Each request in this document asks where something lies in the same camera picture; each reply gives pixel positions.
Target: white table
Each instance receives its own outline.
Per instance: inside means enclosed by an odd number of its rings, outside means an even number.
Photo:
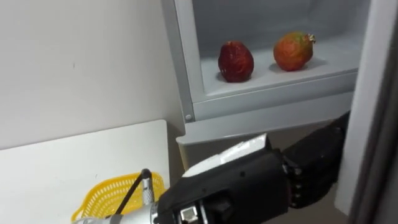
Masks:
[[[97,183],[142,168],[169,187],[164,120],[0,151],[0,222],[70,223]]]

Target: refrigerator door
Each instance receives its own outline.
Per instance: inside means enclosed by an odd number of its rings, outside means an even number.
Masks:
[[[380,196],[380,203],[376,215],[374,216],[374,223],[389,224],[396,223],[398,220],[398,154],[395,154],[394,161],[391,163],[392,168],[390,174],[386,179],[385,191]]]
[[[335,199],[355,223],[369,220],[391,156],[383,144],[396,139],[397,9],[398,1],[373,0],[369,13]]]

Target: black wire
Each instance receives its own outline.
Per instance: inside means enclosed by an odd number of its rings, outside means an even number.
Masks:
[[[131,185],[129,191],[127,192],[126,196],[124,196],[124,199],[122,201],[122,203],[120,203],[119,208],[116,210],[116,212],[114,213],[115,215],[119,215],[122,213],[124,207],[126,206],[126,204],[128,203],[128,201],[130,200],[132,193],[134,193],[134,191],[137,189],[139,183],[142,180],[142,175],[140,174],[137,179],[134,181],[134,183]]]

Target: yellow basket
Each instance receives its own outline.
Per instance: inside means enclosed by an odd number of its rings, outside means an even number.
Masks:
[[[112,215],[118,209],[127,191],[130,189],[132,183],[137,179],[140,173],[124,175],[105,180],[97,184],[88,192],[81,207],[75,211],[71,220],[75,221],[77,216],[81,214],[80,218],[96,217],[105,218]],[[152,181],[154,185],[155,200],[165,192],[163,179],[157,173],[152,173]],[[123,209],[122,214],[129,213],[142,206],[142,183],[139,184],[134,191],[130,200]]]

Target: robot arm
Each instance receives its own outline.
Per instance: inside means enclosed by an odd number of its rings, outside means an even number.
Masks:
[[[283,152],[266,134],[191,167],[158,203],[111,224],[260,224],[323,198],[337,181],[349,113]]]

